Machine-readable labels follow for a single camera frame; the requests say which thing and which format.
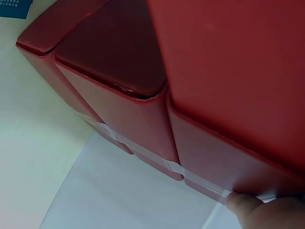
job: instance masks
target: red lid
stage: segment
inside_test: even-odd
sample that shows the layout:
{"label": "red lid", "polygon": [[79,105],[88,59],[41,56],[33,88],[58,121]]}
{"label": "red lid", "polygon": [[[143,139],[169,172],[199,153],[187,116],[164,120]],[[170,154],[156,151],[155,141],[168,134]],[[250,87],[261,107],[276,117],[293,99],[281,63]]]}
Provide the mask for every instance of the red lid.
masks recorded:
{"label": "red lid", "polygon": [[112,0],[59,45],[56,59],[96,81],[137,95],[153,96],[166,82],[144,0]]}
{"label": "red lid", "polygon": [[39,56],[48,54],[82,20],[109,0],[59,0],[19,36],[17,45]]}

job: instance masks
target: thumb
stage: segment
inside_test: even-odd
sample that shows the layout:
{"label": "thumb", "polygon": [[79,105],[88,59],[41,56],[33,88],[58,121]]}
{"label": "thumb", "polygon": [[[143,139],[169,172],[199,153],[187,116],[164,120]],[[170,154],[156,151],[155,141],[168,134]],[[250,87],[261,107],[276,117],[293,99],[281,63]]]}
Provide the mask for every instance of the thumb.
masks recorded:
{"label": "thumb", "polygon": [[241,225],[262,204],[264,203],[256,197],[238,193],[231,193],[225,201],[225,205],[237,216]]}

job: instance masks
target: clear adhesive tape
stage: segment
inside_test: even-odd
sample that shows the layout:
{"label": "clear adhesive tape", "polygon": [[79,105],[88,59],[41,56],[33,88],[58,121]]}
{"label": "clear adhesive tape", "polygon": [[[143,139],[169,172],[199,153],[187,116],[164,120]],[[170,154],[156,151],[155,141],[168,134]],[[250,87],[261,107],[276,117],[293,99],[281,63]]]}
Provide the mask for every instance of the clear adhesive tape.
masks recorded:
{"label": "clear adhesive tape", "polygon": [[104,132],[105,134],[107,134],[108,136],[113,138],[114,140],[127,145],[130,149],[137,151],[139,154],[156,162],[157,164],[163,166],[164,168],[166,168],[172,172],[179,173],[179,174],[183,175],[185,178],[187,178],[188,180],[190,180],[190,181],[202,186],[203,188],[205,188],[215,194],[218,194],[224,198],[230,194],[230,191],[228,191],[224,188],[221,188],[221,187],[211,183],[210,181],[203,179],[202,177],[188,171],[187,169],[185,169],[178,163],[169,161],[169,160],[165,160],[164,158],[160,157],[159,155],[156,155],[155,153],[149,151],[148,149],[146,149],[146,148],[136,144],[135,142],[127,139],[126,137],[114,132],[105,123],[98,123],[98,122],[94,121],[93,119],[91,119],[89,116],[82,114],[82,113],[76,111],[75,109],[74,109],[74,111],[76,113],[78,113],[85,121],[87,121],[88,123],[90,123],[91,125],[96,127],[97,129],[99,129],[100,131]]}

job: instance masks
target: red storage box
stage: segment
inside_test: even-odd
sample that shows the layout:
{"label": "red storage box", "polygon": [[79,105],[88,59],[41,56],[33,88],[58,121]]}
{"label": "red storage box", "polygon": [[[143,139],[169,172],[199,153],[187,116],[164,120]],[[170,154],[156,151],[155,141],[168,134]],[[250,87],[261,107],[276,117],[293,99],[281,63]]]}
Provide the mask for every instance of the red storage box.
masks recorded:
{"label": "red storage box", "polygon": [[[305,180],[256,152],[167,106],[181,165],[228,191],[252,194],[262,199],[305,191]],[[224,202],[224,197],[184,178],[187,185]]]}
{"label": "red storage box", "polygon": [[[253,188],[255,194],[260,180],[269,190],[264,176],[286,181],[279,173],[271,175],[275,165],[270,161],[304,176],[305,2],[148,2],[173,104],[184,114],[171,115],[181,164],[196,167],[201,175],[217,173],[206,165],[221,165],[228,172],[209,178],[233,187],[237,174],[246,177],[245,168],[236,164],[247,161],[246,171],[251,169],[252,175],[245,183],[249,188],[241,190],[251,193]],[[202,125],[250,151],[220,148],[217,157],[211,157],[214,150],[207,147],[215,141]],[[190,137],[201,143],[194,145]],[[299,189],[292,181],[285,189],[277,189],[272,181],[268,185],[283,195],[304,191],[304,181],[299,181]]]}
{"label": "red storage box", "polygon": [[[166,76],[146,1],[112,0],[57,49],[61,71],[116,133],[179,162],[166,110]],[[143,161],[181,180],[138,152]]]}
{"label": "red storage box", "polygon": [[[59,0],[38,17],[16,42],[17,48],[25,58],[69,106],[100,123],[101,118],[55,65],[54,52],[58,44],[83,20],[94,14],[108,1]],[[100,132],[100,134],[109,138],[104,133]],[[118,142],[115,144],[131,153],[124,144]]]}

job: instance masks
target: white sheet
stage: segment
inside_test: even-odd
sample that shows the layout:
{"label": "white sheet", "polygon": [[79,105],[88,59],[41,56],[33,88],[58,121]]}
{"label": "white sheet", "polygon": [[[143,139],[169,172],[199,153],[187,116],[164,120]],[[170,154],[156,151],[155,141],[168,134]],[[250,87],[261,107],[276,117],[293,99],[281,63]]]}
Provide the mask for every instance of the white sheet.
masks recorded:
{"label": "white sheet", "polygon": [[41,229],[201,229],[215,205],[94,134]]}

